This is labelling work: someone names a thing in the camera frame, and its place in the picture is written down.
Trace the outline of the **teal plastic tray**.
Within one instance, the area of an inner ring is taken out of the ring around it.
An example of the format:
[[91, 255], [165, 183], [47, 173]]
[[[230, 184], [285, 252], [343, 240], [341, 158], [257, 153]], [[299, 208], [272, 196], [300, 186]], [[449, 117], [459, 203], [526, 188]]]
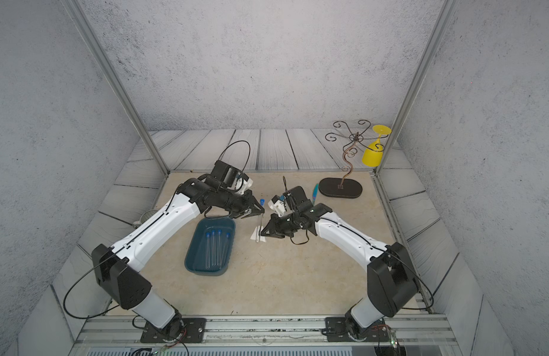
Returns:
[[185, 268], [201, 276], [220, 276], [228, 269], [236, 225], [228, 217], [202, 219], [185, 256]]

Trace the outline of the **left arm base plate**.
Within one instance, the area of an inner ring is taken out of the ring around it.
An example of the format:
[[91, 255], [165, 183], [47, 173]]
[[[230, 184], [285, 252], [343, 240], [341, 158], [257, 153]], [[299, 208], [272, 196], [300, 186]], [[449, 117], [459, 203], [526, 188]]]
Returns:
[[203, 317], [174, 318], [166, 327], [156, 328], [146, 322], [139, 342], [141, 344], [201, 344], [207, 320]]

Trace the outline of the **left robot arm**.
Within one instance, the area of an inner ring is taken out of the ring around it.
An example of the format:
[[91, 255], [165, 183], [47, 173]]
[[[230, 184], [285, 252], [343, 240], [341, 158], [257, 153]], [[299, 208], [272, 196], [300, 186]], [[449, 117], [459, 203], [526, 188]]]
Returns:
[[140, 272], [184, 225], [213, 207], [227, 211], [232, 219], [262, 214], [252, 184], [247, 175], [234, 183], [210, 174], [185, 181], [147, 222], [112, 246], [100, 244], [93, 250], [96, 282], [120, 308], [143, 317], [167, 341], [178, 340], [185, 329], [181, 313], [157, 295]]

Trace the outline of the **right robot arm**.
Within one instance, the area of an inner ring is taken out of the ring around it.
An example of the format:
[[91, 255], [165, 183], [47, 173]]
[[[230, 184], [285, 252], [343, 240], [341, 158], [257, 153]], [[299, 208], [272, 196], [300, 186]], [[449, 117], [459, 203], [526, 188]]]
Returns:
[[366, 270], [366, 296], [345, 314], [345, 329], [354, 341], [365, 341], [379, 320], [394, 317], [418, 293], [418, 276], [402, 244], [371, 238], [322, 203], [273, 213], [260, 234], [292, 238], [299, 230], [333, 243]]

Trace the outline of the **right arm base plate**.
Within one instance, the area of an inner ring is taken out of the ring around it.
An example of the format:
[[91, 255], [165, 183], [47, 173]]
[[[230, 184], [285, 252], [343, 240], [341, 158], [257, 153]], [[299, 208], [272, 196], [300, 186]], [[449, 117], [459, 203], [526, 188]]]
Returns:
[[387, 343], [390, 340], [387, 326], [374, 323], [362, 328], [348, 317], [327, 317], [325, 327], [320, 330], [320, 333], [329, 342]]

